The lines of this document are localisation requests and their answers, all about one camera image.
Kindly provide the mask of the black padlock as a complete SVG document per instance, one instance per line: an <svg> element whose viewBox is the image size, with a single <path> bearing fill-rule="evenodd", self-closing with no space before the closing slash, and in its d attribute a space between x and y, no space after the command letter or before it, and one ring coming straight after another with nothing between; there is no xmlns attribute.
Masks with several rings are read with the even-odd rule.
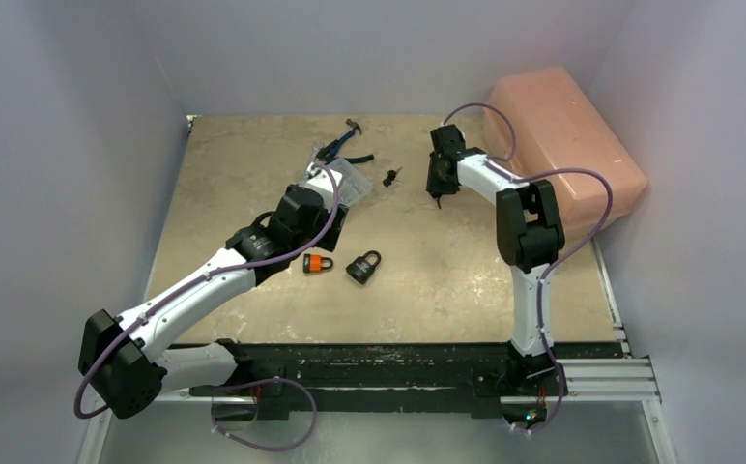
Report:
<svg viewBox="0 0 746 464"><path fill-rule="evenodd" d="M377 266L381 263L382 256L377 250L369 250L358 256L346 268L346 274L359 285L365 285L375 274Z"/></svg>

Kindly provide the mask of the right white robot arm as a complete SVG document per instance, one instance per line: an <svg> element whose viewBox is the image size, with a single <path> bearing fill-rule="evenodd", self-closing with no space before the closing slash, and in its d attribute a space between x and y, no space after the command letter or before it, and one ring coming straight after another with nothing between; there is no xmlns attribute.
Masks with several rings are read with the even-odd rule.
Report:
<svg viewBox="0 0 746 464"><path fill-rule="evenodd" d="M467 147L454 125L431 130L430 139L430 196L439 201L466 188L495 207L497 249L513 285L513 331L502 379L516 392L531 392L555 372L545 274L558 261L565 237L554 188L547 181L525 181Z"/></svg>

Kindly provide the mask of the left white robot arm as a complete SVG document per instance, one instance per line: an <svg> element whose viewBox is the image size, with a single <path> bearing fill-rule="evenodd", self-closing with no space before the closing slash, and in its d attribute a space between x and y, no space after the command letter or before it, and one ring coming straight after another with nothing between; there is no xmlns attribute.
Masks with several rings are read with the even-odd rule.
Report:
<svg viewBox="0 0 746 464"><path fill-rule="evenodd" d="M338 188L291 185L267 225L239 230L225 247L180 282L113 317L93 314L84 327L75 395L77 417L87 389L119 419L148 407L162 392L218 386L238 395L250 386L251 369L237 360L229 341L173 348L174 341L212 311L286 270L312 247L332 251L347 213Z"/></svg>

